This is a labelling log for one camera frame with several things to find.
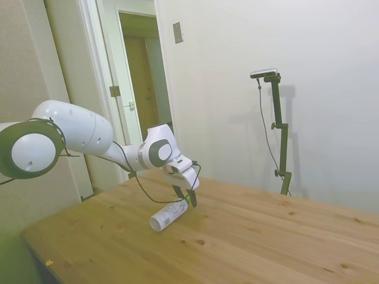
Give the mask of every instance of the wooden table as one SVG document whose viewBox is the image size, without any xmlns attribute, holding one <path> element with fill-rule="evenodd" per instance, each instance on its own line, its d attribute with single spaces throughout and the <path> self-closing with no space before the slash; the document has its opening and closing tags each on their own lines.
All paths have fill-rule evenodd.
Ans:
<svg viewBox="0 0 379 284">
<path fill-rule="evenodd" d="M 140 180 L 175 198 L 159 171 Z M 163 205 L 133 179 L 24 238 L 62 283 L 379 283 L 379 216 L 209 179 L 197 195 L 157 233 L 149 218 Z"/>
</svg>

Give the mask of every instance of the wood knot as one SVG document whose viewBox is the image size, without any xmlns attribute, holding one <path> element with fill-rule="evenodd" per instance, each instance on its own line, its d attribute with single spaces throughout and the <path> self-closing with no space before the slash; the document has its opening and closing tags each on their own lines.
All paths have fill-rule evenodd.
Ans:
<svg viewBox="0 0 379 284">
<path fill-rule="evenodd" d="M 280 205 L 284 206 L 284 207 L 288 207 L 288 206 L 290 206 L 290 203 L 287 201 L 282 201 L 282 202 L 280 202 Z"/>
</svg>

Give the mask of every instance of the door hinge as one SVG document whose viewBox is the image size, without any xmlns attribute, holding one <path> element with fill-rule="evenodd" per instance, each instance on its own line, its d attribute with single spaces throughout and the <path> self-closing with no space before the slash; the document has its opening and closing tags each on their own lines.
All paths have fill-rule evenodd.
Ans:
<svg viewBox="0 0 379 284">
<path fill-rule="evenodd" d="M 109 90 L 111 91 L 111 97 L 112 98 L 116 98 L 118 96 L 121 96 L 119 86 L 111 86 L 111 87 L 109 87 Z"/>
</svg>

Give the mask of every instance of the table surface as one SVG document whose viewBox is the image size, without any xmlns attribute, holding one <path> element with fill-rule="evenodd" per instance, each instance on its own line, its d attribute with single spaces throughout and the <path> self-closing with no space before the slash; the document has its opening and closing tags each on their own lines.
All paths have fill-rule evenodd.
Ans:
<svg viewBox="0 0 379 284">
<path fill-rule="evenodd" d="M 175 199 L 160 171 L 140 180 Z M 157 233 L 149 218 L 164 205 L 132 179 L 24 238 L 62 283 L 379 283 L 379 216 L 209 179 L 197 196 Z"/>
</svg>

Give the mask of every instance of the doorway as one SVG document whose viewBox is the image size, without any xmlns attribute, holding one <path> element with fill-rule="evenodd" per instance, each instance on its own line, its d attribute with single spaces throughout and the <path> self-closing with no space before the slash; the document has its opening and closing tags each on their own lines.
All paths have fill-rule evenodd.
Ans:
<svg viewBox="0 0 379 284">
<path fill-rule="evenodd" d="M 145 140 L 147 129 L 156 125 L 168 124 L 172 130 L 158 25 L 153 16 L 125 12 L 119 16 L 141 135 Z"/>
</svg>

